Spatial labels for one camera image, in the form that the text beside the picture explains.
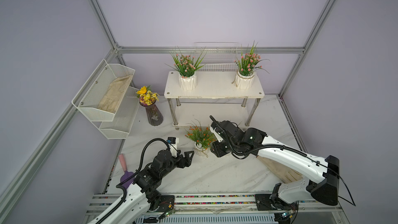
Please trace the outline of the orange flower pot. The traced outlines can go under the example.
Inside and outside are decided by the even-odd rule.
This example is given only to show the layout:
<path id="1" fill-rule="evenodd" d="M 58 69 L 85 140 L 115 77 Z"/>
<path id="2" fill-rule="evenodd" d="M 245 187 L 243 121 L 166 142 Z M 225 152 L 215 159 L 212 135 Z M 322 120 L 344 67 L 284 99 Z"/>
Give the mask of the orange flower pot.
<path id="1" fill-rule="evenodd" d="M 208 158 L 210 148 L 217 139 L 211 132 L 210 126 L 202 126 L 199 121 L 189 124 L 185 137 L 194 142 L 194 151 L 199 156 Z"/>

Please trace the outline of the pink flower pot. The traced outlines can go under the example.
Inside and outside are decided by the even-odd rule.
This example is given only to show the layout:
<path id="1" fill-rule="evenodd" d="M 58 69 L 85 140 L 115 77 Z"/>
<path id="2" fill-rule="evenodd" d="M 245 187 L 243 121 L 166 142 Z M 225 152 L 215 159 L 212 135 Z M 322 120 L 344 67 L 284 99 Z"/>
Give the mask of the pink flower pot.
<path id="1" fill-rule="evenodd" d="M 237 70 L 233 84 L 237 89 L 248 90 L 252 87 L 257 70 L 268 71 L 260 64 L 262 61 L 270 62 L 270 59 L 263 59 L 257 53 L 257 44 L 253 42 L 251 47 L 247 47 L 245 52 L 241 51 L 240 57 L 235 60 Z"/>
<path id="2" fill-rule="evenodd" d="M 197 71 L 204 66 L 202 61 L 207 53 L 202 51 L 199 56 L 184 55 L 177 48 L 172 50 L 170 55 L 173 58 L 173 65 L 168 66 L 178 73 L 180 88 L 184 91 L 193 90 L 198 84 Z"/>

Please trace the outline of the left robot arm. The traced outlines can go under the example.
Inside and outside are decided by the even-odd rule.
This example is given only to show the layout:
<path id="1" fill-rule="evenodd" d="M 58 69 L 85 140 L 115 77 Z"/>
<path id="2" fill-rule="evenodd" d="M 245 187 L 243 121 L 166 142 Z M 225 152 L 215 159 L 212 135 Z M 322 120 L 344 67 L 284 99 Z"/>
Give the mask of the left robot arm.
<path id="1" fill-rule="evenodd" d="M 153 161 L 144 166 L 145 152 L 154 142 L 163 143 L 166 149 L 159 151 Z M 157 188 L 162 179 L 175 168 L 184 169 L 192 164 L 194 151 L 182 153 L 175 145 L 171 140 L 162 138 L 149 141 L 142 150 L 136 172 L 116 186 L 122 190 L 122 195 L 91 223 L 133 224 L 146 212 L 157 210 L 161 202 L 161 193 Z"/>

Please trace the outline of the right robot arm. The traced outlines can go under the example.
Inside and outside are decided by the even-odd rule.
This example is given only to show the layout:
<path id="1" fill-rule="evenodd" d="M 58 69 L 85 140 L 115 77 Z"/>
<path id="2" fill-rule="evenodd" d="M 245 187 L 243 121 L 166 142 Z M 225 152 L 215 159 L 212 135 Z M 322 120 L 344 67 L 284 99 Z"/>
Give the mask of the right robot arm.
<path id="1" fill-rule="evenodd" d="M 221 158 L 227 154 L 243 160 L 250 155 L 271 159 L 302 175 L 302 179 L 292 183 L 278 183 L 269 197 L 276 207 L 296 201 L 316 200 L 329 206 L 338 205 L 340 161 L 335 156 L 318 157 L 288 146 L 256 128 L 242 131 L 230 121 L 217 121 L 213 116 L 211 132 L 216 141 L 211 152 Z"/>

